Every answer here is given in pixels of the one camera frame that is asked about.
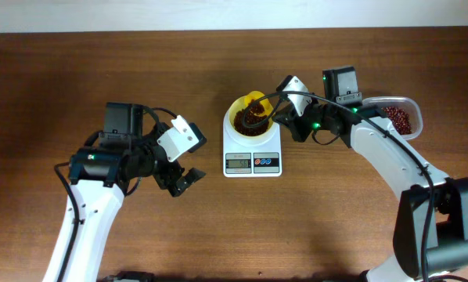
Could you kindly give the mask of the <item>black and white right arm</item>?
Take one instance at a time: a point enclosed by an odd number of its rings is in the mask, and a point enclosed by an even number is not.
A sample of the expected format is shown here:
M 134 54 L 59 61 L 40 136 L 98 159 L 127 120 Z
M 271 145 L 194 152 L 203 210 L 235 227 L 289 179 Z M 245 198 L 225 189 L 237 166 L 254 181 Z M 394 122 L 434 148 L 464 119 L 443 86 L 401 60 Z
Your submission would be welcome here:
M 468 266 L 468 178 L 453 179 L 410 146 L 380 106 L 364 104 L 353 67 L 322 72 L 325 95 L 287 76 L 276 89 L 288 106 L 272 115 L 294 140 L 327 130 L 363 156 L 399 200 L 393 255 L 360 281 L 446 281 Z

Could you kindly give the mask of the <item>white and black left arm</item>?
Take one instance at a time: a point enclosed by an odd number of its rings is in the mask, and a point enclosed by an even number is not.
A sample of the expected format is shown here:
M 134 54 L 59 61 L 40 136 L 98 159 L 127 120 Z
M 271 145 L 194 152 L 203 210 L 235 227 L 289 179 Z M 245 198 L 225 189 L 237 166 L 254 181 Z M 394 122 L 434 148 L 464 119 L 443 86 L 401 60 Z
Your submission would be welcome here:
M 206 175 L 178 163 L 206 143 L 197 125 L 177 114 L 166 124 L 157 112 L 141 104 L 107 103 L 103 129 L 68 162 L 55 165 L 67 206 L 46 281 L 96 280 L 113 221 L 142 179 L 152 177 L 160 189 L 179 197 Z

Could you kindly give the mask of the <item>yellow plastic measuring scoop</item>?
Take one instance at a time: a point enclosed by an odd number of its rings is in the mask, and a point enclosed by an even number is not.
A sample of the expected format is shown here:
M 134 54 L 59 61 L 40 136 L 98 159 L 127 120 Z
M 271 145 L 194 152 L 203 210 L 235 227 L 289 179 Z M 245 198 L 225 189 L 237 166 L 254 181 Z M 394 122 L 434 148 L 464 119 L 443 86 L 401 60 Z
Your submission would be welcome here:
M 248 107 L 252 104 L 250 112 L 258 117 L 268 116 L 273 111 L 273 106 L 268 99 L 262 99 L 265 94 L 259 91 L 249 92 L 243 98 L 244 105 Z

